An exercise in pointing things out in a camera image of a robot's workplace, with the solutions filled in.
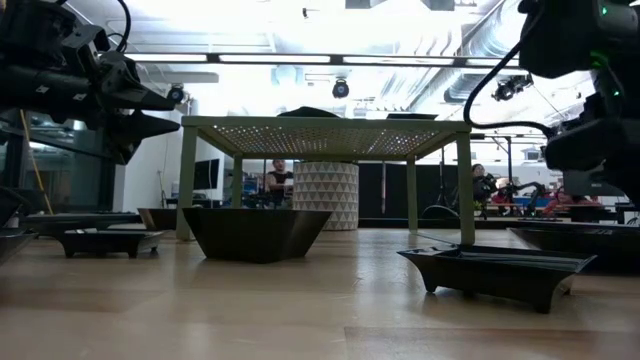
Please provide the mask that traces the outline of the black desk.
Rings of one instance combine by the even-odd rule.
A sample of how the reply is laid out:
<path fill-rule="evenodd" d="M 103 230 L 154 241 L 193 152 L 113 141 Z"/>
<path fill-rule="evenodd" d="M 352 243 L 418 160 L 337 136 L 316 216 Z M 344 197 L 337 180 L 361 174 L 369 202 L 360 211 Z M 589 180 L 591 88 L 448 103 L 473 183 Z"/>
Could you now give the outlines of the black desk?
<path fill-rule="evenodd" d="M 621 225 L 640 225 L 640 208 L 632 203 L 568 205 L 567 209 L 573 222 L 613 221 Z"/>

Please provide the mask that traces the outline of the black glossy leaf-shaped plate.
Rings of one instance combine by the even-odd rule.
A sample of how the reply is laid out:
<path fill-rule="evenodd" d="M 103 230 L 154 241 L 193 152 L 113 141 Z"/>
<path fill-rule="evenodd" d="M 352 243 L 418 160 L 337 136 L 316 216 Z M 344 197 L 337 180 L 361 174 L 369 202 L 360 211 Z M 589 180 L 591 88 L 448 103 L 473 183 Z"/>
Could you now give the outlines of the black glossy leaf-shaped plate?
<path fill-rule="evenodd" d="M 338 115 L 314 107 L 301 106 L 278 114 L 278 117 L 305 117 L 305 118 L 338 118 Z"/>
<path fill-rule="evenodd" d="M 18 228 L 0 229 L 0 266 L 38 237 L 33 230 Z"/>
<path fill-rule="evenodd" d="M 56 215 L 29 215 L 19 222 L 23 229 L 37 232 L 40 236 L 55 237 L 68 230 L 106 229 L 111 225 L 141 223 L 136 213 L 63 213 Z"/>

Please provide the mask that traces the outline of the small black square plate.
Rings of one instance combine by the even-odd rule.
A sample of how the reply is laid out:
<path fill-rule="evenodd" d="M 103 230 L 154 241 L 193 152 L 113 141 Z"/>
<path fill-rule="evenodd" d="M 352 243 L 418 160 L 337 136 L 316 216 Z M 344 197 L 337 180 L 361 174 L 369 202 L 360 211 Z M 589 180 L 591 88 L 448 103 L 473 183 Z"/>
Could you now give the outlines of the small black square plate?
<path fill-rule="evenodd" d="M 423 113 L 389 113 L 386 117 L 387 120 L 395 119 L 407 119 L 407 120 L 428 120 L 432 121 L 438 117 L 437 114 L 423 114 Z"/>

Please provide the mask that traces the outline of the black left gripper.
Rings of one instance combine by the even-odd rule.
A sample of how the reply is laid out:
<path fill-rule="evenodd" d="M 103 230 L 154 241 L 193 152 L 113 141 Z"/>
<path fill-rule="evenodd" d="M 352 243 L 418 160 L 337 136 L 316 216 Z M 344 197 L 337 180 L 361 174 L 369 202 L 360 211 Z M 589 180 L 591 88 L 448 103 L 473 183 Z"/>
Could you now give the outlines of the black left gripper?
<path fill-rule="evenodd" d="M 0 108 L 49 115 L 57 123 L 80 120 L 101 129 L 116 164 L 128 164 L 146 138 L 178 131 L 180 124 L 140 110 L 172 111 L 175 103 L 141 83 L 134 60 L 108 52 L 97 68 L 79 75 L 45 66 L 33 56 L 0 51 Z M 123 115 L 124 109 L 136 109 Z"/>

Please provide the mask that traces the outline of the person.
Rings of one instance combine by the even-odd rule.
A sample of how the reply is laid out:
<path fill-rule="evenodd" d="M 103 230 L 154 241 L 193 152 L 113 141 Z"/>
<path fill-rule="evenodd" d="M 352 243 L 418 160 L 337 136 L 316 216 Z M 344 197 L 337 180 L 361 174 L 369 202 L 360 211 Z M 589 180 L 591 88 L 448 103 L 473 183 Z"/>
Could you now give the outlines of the person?
<path fill-rule="evenodd" d="M 486 203 L 497 191 L 496 181 L 488 174 L 482 164 L 474 164 L 471 168 L 473 180 L 473 198 L 477 202 Z"/>
<path fill-rule="evenodd" d="M 594 199 L 587 199 L 581 195 L 570 195 L 564 190 L 558 190 L 542 211 L 544 216 L 554 216 L 557 212 L 568 212 L 572 206 L 596 206 L 600 203 Z"/>
<path fill-rule="evenodd" d="M 282 198 L 289 188 L 287 181 L 292 180 L 294 174 L 286 168 L 283 159 L 273 159 L 272 167 L 273 169 L 266 174 L 266 190 L 274 197 Z"/>

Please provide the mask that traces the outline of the green perforated mini table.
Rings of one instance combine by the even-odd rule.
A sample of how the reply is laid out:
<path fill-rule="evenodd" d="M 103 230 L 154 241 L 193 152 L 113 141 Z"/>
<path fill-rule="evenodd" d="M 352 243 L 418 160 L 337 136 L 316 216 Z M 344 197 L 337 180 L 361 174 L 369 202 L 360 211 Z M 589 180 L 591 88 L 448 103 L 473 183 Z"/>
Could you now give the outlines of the green perforated mini table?
<path fill-rule="evenodd" d="M 471 127 L 461 121 L 312 117 L 184 116 L 178 208 L 192 205 L 197 140 L 233 159 L 232 206 L 241 206 L 243 162 L 249 159 L 404 161 L 408 229 L 417 235 L 416 161 L 457 146 L 460 242 L 475 243 Z"/>

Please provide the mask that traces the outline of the black footed mini plate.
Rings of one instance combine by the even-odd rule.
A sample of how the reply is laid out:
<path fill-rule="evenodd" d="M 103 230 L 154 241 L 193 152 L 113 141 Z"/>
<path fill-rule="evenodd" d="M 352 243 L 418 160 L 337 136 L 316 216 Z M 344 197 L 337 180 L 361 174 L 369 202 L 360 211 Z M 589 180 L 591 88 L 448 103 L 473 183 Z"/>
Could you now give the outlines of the black footed mini plate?
<path fill-rule="evenodd" d="M 156 253 L 165 231 L 141 229 L 75 229 L 53 236 L 63 247 L 65 256 L 76 253 L 104 256 L 109 253 L 126 253 L 134 259 L 140 252 Z"/>
<path fill-rule="evenodd" d="M 594 255 L 488 246 L 432 246 L 402 250 L 429 293 L 439 287 L 506 298 L 547 314 L 571 291 L 574 277 Z"/>

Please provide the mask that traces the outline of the wood-top workbench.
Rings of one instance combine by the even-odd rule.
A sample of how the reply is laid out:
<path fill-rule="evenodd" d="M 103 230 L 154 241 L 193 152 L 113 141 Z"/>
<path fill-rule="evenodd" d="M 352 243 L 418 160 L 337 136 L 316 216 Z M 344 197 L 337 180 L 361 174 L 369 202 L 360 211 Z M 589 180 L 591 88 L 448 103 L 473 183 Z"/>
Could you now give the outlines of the wood-top workbench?
<path fill-rule="evenodd" d="M 477 203 L 474 217 L 481 220 L 542 218 L 544 207 L 531 207 L 522 203 Z"/>

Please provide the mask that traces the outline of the black shallow mini plate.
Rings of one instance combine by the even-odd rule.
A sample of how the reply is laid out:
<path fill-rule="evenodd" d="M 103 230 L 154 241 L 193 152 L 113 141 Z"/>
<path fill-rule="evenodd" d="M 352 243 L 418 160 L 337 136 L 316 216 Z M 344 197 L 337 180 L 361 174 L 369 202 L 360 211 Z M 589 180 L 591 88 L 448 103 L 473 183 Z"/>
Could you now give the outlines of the black shallow mini plate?
<path fill-rule="evenodd" d="M 587 272 L 640 275 L 640 227 L 525 222 L 509 231 L 539 250 L 595 255 Z"/>

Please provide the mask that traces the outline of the overhead light bar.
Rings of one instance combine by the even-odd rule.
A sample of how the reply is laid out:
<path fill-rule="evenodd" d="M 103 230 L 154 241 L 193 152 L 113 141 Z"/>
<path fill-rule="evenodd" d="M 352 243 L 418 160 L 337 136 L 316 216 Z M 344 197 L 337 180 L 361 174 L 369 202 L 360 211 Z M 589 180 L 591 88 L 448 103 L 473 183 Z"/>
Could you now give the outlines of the overhead light bar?
<path fill-rule="evenodd" d="M 285 53 L 126 53 L 138 63 L 491 69 L 501 58 Z"/>

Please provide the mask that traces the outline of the silver ventilation duct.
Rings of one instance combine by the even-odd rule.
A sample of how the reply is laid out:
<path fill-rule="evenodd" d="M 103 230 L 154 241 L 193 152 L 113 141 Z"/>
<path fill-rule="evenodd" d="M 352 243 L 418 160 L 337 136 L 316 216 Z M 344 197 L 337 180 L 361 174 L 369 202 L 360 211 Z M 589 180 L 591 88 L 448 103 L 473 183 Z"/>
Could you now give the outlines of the silver ventilation duct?
<path fill-rule="evenodd" d="M 459 48 L 462 56 L 496 57 L 501 59 L 518 42 L 522 20 L 511 18 L 487 20 Z M 427 84 L 409 109 L 424 112 L 428 105 L 436 103 L 464 104 L 470 92 L 485 76 L 487 70 L 480 74 L 467 73 L 466 69 L 440 68 Z"/>

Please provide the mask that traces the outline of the black square bowl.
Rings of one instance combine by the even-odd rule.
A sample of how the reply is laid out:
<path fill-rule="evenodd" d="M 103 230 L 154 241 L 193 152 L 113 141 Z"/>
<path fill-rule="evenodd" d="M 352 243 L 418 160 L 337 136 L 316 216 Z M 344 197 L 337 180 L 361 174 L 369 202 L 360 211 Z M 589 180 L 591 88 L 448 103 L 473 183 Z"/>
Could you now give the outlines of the black square bowl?
<path fill-rule="evenodd" d="M 175 230 L 177 210 L 175 208 L 139 208 L 138 213 L 147 230 Z"/>
<path fill-rule="evenodd" d="M 208 259 L 269 264 L 303 258 L 330 211 L 185 208 L 184 217 Z"/>

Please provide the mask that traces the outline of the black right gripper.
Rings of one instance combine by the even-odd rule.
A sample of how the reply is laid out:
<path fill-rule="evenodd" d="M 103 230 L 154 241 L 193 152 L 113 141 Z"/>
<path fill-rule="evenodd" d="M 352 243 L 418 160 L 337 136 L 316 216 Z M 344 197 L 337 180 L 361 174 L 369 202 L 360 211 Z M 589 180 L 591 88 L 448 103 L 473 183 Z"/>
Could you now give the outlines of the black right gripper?
<path fill-rule="evenodd" d="M 550 138 L 547 167 L 591 171 L 640 205 L 640 118 L 600 118 Z"/>

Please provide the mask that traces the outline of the black monitor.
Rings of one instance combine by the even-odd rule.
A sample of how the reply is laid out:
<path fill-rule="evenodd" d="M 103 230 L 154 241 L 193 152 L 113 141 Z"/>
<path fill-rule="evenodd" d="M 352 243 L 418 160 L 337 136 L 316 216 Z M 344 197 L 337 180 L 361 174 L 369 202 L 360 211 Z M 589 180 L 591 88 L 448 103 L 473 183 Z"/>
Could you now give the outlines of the black monitor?
<path fill-rule="evenodd" d="M 567 194 L 574 196 L 618 196 L 624 192 L 602 180 L 593 178 L 591 173 L 569 171 L 563 173 L 563 185 Z"/>
<path fill-rule="evenodd" d="M 198 161 L 194 168 L 195 190 L 214 190 L 218 185 L 219 160 Z"/>

